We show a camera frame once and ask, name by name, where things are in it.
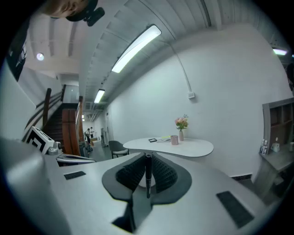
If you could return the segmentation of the long ceiling light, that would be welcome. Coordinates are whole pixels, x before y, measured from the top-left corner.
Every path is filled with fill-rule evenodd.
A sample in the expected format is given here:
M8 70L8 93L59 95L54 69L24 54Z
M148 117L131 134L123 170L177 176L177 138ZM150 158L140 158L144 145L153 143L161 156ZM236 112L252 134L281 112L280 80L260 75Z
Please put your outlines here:
M119 56L114 66L112 67L112 72L120 73L127 63L140 52L147 44L149 44L156 37L160 36L162 31L155 25L147 27L140 35L138 35L124 50L124 52Z

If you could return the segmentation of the person's black printed shirt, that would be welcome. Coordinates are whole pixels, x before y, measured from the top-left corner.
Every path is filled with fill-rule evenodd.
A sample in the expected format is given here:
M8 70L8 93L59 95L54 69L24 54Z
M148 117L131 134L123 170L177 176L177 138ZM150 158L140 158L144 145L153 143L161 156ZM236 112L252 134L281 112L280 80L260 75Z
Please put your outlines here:
M8 49L6 60L10 71L18 82L27 57L26 39L30 19L27 19L17 31Z

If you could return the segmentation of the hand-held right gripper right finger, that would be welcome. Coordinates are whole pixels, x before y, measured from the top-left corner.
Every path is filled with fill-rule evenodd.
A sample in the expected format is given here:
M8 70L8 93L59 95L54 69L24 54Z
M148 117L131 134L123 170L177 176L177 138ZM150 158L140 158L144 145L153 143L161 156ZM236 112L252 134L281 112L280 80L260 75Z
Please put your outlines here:
M152 204L176 203L192 185L192 177L184 167L157 153L152 154L152 175L156 189L151 196Z

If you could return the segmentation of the grey chair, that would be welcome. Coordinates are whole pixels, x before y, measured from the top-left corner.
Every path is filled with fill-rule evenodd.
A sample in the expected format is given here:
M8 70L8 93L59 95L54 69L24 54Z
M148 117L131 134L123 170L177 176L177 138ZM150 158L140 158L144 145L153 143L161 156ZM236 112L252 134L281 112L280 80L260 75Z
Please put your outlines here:
M110 140L108 142L109 149L112 154L112 159L114 159L114 156L119 157L119 156L126 156L129 155L129 149L124 148L123 144L121 144L119 141L116 140Z

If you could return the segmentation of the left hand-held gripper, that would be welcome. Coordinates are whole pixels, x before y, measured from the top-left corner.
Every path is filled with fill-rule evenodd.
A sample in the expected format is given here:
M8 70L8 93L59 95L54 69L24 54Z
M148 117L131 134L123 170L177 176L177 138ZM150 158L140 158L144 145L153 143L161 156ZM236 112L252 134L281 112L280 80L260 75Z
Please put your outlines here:
M25 139L25 143L35 146L43 155L48 155L55 158L58 166L73 166L95 163L94 159L81 157L77 155L66 154L62 150L60 142L54 141L41 129L32 126Z

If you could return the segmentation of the grey shelf cabinet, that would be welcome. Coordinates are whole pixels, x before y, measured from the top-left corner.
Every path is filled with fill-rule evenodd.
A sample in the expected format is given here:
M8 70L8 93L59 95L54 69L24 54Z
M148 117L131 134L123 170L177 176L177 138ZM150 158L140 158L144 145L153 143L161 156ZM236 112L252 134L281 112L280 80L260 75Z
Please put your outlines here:
M263 138L268 141L267 154L259 153L261 164L254 181L256 194L263 200L281 195L294 175L294 98L262 105ZM278 137L280 151L271 150Z

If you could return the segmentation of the pink flower bouquet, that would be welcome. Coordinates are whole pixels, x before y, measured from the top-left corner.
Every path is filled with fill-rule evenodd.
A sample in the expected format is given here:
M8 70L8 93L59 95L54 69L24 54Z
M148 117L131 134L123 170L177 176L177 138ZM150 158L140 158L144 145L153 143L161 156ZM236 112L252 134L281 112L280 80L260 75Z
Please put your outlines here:
M188 127L188 115L184 114L175 120L176 129L182 131Z

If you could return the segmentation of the wooden chair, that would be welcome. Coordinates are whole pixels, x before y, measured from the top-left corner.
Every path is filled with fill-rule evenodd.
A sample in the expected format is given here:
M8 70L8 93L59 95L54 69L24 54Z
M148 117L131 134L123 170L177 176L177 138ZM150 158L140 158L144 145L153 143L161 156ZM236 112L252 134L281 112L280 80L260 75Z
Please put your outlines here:
M46 134L45 139L49 137L49 140L60 142L64 153L80 156L83 97L78 97L78 103L64 103L65 90L66 85L52 95L51 89L47 89L44 100L36 106L34 115L27 122L22 142L29 143L33 139L31 131L34 127Z

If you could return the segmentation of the white wall conduit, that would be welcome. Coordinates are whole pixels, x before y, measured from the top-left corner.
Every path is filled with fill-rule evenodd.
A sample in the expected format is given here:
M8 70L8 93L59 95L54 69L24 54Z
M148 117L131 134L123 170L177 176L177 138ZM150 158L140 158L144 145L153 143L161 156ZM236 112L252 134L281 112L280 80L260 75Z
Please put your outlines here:
M184 74L184 78L185 78L185 81L186 81L186 84L187 84L187 87L188 87L188 92L192 92L191 85L190 85L190 82L189 82L189 80L188 80L187 73L186 73L186 71L185 71L185 69L184 69L184 67L183 67L182 62L181 62L181 59L180 59L178 53L176 52L176 50L174 49L174 47L172 46L172 44L169 44L169 46L170 46L170 48L172 49L174 55L176 56L176 58L177 58L177 60L178 60L178 62L179 62L179 65L180 65L180 67L181 67L181 69L182 69L182 72L183 72L183 74Z

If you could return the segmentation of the small white ornament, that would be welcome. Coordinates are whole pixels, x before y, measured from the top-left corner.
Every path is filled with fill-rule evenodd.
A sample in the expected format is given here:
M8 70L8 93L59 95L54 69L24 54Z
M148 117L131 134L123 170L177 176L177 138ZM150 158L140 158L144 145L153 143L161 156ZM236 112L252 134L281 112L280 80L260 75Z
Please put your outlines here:
M278 137L275 138L275 142L271 146L271 150L275 153L280 151L280 144L278 143Z

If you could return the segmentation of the black pen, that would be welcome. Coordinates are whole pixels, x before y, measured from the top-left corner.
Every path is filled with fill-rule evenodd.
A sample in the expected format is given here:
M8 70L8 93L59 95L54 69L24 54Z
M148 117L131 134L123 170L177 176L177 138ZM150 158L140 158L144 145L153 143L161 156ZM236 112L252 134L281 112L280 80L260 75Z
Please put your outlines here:
M151 182L152 182L152 156L145 156L145 178L146 178L146 195L150 198L151 194Z

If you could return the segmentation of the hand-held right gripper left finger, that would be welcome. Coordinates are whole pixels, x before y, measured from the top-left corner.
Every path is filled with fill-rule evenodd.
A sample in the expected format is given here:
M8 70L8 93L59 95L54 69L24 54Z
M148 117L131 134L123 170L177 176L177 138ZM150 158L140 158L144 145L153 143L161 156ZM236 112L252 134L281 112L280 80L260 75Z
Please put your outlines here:
M113 199L131 202L144 173L145 154L140 153L107 170L102 176L102 184Z

